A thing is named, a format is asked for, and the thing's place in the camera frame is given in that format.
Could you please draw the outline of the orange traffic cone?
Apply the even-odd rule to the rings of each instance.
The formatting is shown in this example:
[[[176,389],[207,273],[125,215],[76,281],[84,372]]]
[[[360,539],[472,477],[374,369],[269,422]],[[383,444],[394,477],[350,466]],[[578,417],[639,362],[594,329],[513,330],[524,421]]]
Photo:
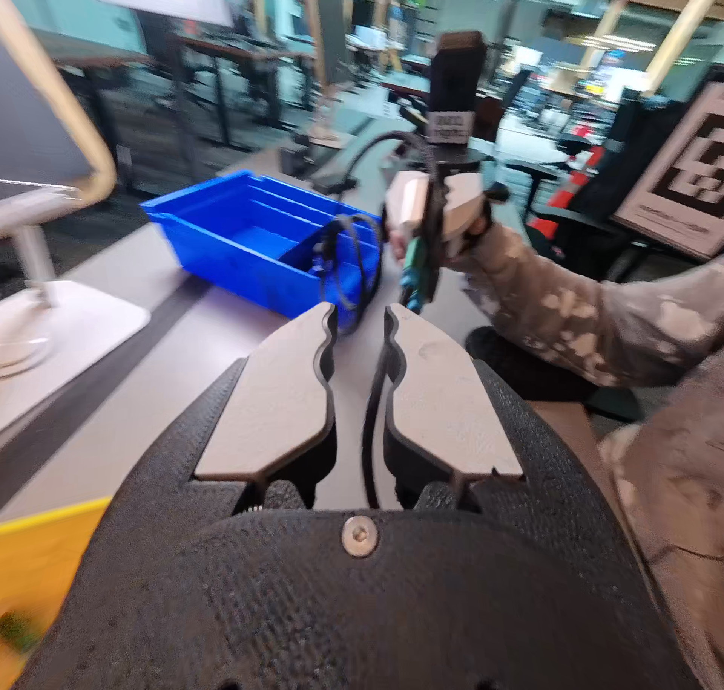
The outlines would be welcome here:
[[[568,177],[556,188],[545,203],[546,208],[567,209],[572,199],[591,180],[599,162],[604,156],[602,144],[594,144],[589,140],[589,133],[581,134],[583,128],[574,128],[573,134],[566,134],[557,143],[560,152],[565,152],[569,168]]]

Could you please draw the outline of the person's right forearm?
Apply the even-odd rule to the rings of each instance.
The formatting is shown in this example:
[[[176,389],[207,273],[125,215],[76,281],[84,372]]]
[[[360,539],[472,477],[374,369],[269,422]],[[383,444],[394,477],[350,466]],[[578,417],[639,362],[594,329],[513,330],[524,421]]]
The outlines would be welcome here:
[[[492,224],[447,263],[507,341],[599,387],[722,384],[723,260],[653,281],[578,275]]]

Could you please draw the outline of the framed black white marker sign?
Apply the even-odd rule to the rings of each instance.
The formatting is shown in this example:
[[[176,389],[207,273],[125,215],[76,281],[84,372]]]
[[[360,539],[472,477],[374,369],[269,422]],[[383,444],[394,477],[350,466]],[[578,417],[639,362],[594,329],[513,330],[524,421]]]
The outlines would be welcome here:
[[[723,84],[709,81],[612,220],[707,262],[723,246]]]

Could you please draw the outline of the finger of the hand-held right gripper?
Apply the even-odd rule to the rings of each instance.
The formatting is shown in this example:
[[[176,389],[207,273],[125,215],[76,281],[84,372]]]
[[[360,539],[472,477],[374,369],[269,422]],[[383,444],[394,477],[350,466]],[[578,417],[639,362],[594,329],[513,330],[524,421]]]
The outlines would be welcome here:
[[[465,172],[444,179],[442,241],[462,243],[467,227],[479,215],[484,202],[484,180],[480,173]]]
[[[423,220],[423,189],[388,190],[387,223],[406,239],[411,239]]]

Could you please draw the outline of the person's right hand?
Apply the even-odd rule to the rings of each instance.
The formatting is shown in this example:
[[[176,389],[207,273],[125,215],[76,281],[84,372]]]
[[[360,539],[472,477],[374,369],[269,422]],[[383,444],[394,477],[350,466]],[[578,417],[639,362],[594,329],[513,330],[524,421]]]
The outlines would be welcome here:
[[[468,249],[475,246],[493,224],[492,204],[489,201],[484,201],[479,215],[467,227],[463,234],[465,246]]]

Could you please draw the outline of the black office chair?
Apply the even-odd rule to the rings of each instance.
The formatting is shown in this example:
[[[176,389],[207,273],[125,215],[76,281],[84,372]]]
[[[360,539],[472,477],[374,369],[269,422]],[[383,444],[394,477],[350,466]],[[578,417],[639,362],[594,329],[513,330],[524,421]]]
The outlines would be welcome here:
[[[539,256],[578,275],[606,280],[613,265],[635,240],[634,233],[610,220],[598,220],[574,210],[540,207],[527,217],[554,224],[552,237],[542,227],[524,223],[526,236]]]

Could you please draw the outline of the person's torso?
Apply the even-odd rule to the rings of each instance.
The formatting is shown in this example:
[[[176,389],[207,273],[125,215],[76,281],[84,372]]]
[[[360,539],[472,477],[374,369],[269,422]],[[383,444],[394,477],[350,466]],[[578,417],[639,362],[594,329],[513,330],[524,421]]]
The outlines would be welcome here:
[[[723,359],[598,445],[614,506],[705,688],[723,687]]]

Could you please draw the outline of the white HDMI adapter box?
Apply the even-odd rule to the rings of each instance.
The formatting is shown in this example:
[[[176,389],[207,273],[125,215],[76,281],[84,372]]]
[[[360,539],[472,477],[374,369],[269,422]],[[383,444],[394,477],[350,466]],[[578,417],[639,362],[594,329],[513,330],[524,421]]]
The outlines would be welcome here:
[[[433,175],[422,170],[399,170],[385,193],[383,222],[388,233],[399,234],[405,241],[400,303],[420,315],[432,302],[437,289],[442,260],[442,226],[446,203],[444,179],[453,172],[451,164],[439,162]],[[387,223],[386,194],[388,190],[423,189],[423,220],[411,239],[393,231]]]

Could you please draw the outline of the yellow plastic bin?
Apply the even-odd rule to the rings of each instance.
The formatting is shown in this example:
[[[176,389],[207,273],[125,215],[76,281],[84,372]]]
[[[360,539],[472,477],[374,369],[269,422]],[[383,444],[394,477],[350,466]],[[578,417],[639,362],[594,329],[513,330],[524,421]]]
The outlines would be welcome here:
[[[10,688],[56,619],[103,497],[1,524],[1,688]]]

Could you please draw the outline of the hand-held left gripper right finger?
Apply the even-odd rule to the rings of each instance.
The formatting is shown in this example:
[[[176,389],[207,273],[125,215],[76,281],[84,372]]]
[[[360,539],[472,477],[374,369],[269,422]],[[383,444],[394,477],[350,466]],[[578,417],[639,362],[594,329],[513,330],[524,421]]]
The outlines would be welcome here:
[[[385,463],[399,482],[520,479],[523,468],[468,353],[400,304],[385,309]]]

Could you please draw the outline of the black power adapter cube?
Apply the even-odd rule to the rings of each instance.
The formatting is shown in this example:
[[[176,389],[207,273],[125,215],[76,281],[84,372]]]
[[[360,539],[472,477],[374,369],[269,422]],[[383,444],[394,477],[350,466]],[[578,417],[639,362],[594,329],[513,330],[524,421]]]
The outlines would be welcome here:
[[[285,176],[304,179],[310,168],[314,168],[310,145],[292,143],[278,150],[279,171]]]

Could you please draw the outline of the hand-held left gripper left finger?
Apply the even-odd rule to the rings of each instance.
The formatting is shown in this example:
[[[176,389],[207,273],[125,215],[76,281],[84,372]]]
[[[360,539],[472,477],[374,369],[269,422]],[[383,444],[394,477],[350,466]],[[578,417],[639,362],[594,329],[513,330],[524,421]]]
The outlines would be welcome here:
[[[326,439],[336,337],[337,307],[322,301],[265,338],[242,366],[194,477],[268,482]]]

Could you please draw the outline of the blue plastic bin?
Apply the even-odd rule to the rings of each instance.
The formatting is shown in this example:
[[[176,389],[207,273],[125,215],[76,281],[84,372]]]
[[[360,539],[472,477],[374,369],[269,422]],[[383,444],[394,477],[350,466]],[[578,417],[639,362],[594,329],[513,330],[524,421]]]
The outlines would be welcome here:
[[[382,221],[242,170],[141,204],[188,273],[294,319],[321,301],[352,330],[382,277]]]

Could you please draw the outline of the white board stand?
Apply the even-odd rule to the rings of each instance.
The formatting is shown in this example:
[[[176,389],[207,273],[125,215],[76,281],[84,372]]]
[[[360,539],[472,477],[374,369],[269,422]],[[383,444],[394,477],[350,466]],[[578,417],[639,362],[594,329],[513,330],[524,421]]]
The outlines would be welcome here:
[[[2,307],[1,376],[39,366],[54,349],[76,360],[104,357],[150,322],[150,312],[74,280],[56,279],[42,225],[82,206],[78,188],[2,179],[2,237],[9,237],[25,289]]]

